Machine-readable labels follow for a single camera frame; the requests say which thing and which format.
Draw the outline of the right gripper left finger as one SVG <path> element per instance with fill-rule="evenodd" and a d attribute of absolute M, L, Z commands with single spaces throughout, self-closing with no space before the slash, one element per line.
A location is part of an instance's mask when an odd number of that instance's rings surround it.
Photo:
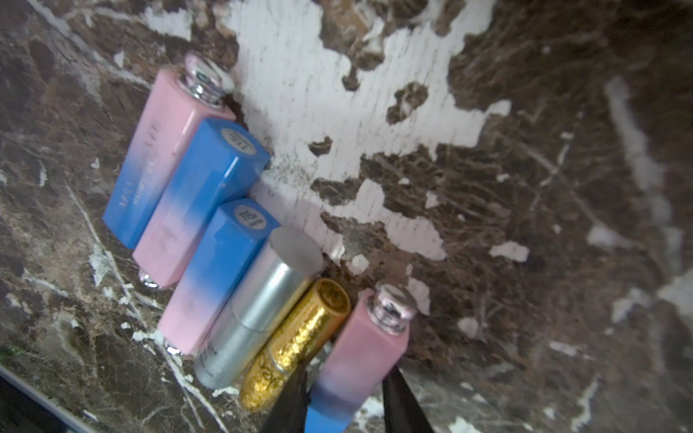
<path fill-rule="evenodd" d="M 310 403 L 307 386 L 308 364 L 301 364 L 291 375 L 260 433 L 303 433 Z"/>

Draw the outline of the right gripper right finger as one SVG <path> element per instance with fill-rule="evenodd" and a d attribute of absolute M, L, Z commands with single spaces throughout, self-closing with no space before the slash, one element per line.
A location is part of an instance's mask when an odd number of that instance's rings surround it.
<path fill-rule="evenodd" d="M 434 433 L 398 366 L 382 382 L 386 433 Z"/>

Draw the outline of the pink blue lipstick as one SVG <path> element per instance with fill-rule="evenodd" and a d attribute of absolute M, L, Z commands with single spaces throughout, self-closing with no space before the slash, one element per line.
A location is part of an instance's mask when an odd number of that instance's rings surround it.
<path fill-rule="evenodd" d="M 140 282 L 155 289 L 178 283 L 217 207 L 245 198 L 269 160 L 240 124 L 204 119 L 133 252 Z"/>
<path fill-rule="evenodd" d="M 157 325 L 173 355 L 195 355 L 277 220 L 250 198 L 221 204 Z"/>
<path fill-rule="evenodd" d="M 404 288 L 379 283 L 359 294 L 310 388 L 307 432 L 343 432 L 407 350 L 418 311 Z"/>
<path fill-rule="evenodd" d="M 144 234 L 200 122 L 236 120 L 225 104 L 234 89 L 228 72 L 199 52 L 186 53 L 178 70 L 159 70 L 103 215 L 126 248 Z"/>

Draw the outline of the gold glitter lipstick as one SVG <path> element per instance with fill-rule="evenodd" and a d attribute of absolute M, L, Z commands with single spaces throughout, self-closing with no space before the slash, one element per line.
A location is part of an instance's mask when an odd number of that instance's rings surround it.
<path fill-rule="evenodd" d="M 254 359 L 240 391 L 241 407 L 258 412 L 274 404 L 291 375 L 321 351 L 350 312 L 341 285 L 328 278 L 314 281 Z"/>

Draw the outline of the silver lipstick tube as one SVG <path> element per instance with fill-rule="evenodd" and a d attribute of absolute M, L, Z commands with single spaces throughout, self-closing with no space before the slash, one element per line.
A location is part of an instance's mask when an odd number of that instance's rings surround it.
<path fill-rule="evenodd" d="M 211 390 L 232 384 L 323 266 L 321 247 L 310 236 L 293 227 L 274 229 L 195 358 L 200 383 Z"/>

